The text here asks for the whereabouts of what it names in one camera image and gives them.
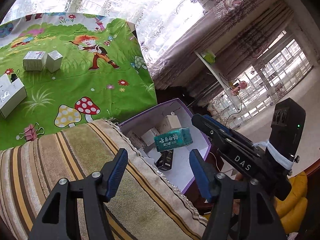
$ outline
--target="striped fabric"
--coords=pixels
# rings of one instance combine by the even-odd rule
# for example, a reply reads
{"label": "striped fabric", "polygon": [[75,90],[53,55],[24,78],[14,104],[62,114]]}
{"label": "striped fabric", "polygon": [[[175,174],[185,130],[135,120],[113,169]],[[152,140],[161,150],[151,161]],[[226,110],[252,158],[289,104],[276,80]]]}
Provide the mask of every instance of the striped fabric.
{"label": "striped fabric", "polygon": [[[201,239],[207,220],[104,120],[42,136],[0,151],[0,215],[17,239],[27,239],[46,197],[60,178],[83,179],[111,161],[119,148],[129,162],[105,210],[115,239]],[[78,201],[82,239],[88,239]]]}

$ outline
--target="pink binder clip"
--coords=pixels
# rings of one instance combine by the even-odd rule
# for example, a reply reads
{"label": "pink binder clip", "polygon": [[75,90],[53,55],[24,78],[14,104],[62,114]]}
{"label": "pink binder clip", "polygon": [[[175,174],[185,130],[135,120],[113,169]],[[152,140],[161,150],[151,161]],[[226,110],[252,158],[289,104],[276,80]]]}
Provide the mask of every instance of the pink binder clip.
{"label": "pink binder clip", "polygon": [[35,125],[28,125],[25,129],[24,129],[24,132],[23,133],[19,133],[19,138],[22,139],[22,138],[25,138],[26,142],[28,141],[34,141],[35,139],[38,138],[38,135],[39,134],[44,134],[44,128],[43,127],[40,127],[39,128],[39,124],[36,122]]}

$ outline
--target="cartoon boy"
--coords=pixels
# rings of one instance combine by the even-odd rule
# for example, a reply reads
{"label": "cartoon boy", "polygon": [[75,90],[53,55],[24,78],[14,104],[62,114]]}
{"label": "cartoon boy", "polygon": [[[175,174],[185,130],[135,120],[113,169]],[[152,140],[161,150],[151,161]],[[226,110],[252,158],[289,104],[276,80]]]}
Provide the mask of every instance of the cartoon boy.
{"label": "cartoon boy", "polygon": [[74,41],[70,41],[71,43],[78,46],[79,50],[87,50],[90,53],[93,53],[93,61],[92,67],[89,70],[97,70],[99,69],[97,65],[98,58],[103,59],[105,62],[108,62],[114,69],[120,68],[116,65],[111,59],[107,57],[107,51],[104,47],[97,45],[96,40],[98,38],[95,36],[88,36],[88,35],[80,35],[76,36]]}

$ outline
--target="black box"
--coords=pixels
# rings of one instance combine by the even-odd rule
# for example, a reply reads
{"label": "black box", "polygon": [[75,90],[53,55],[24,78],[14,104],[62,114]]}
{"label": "black box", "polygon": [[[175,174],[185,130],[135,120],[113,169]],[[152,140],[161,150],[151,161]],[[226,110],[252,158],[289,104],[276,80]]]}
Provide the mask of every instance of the black box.
{"label": "black box", "polygon": [[161,152],[160,158],[155,165],[159,170],[168,171],[172,168],[173,149]]}

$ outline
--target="cartoon tablecloth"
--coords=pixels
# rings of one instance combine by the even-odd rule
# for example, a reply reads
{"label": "cartoon tablecloth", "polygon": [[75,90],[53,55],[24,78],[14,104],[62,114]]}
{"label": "cartoon tablecloth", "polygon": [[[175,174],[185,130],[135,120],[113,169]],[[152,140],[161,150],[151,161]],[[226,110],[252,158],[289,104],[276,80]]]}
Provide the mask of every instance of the cartoon tablecloth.
{"label": "cartoon tablecloth", "polygon": [[[23,70],[29,51],[54,50],[63,55],[58,71]],[[36,122],[50,134],[100,118],[124,121],[156,105],[138,40],[123,19],[46,13],[1,25],[0,74],[18,70],[28,97],[0,117],[0,150],[23,144],[17,136]]]}

